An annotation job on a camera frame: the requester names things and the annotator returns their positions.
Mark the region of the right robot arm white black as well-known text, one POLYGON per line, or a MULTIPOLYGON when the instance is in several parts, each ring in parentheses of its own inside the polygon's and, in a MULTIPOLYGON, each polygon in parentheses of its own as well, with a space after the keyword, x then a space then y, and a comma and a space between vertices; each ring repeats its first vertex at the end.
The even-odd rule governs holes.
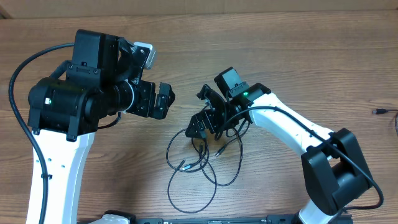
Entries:
POLYGON ((188 138, 219 138, 240 120, 262 127, 293 150, 302 161, 310 201, 292 223, 333 223, 348 204, 372 187, 372 176, 356 136, 343 128, 334 132, 304 118, 260 83, 242 81, 229 67, 214 79, 219 92, 203 85, 197 97, 209 109, 192 116, 188 138))

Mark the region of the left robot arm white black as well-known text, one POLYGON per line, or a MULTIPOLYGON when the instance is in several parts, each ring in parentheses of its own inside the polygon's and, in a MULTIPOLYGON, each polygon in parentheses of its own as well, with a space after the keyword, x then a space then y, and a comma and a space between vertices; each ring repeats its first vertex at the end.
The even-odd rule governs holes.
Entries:
POLYGON ((75 223, 86 158, 107 116, 164 119, 175 99, 167 83, 142 80, 151 44, 78 30, 71 60, 29 92, 34 156, 27 223, 75 223))

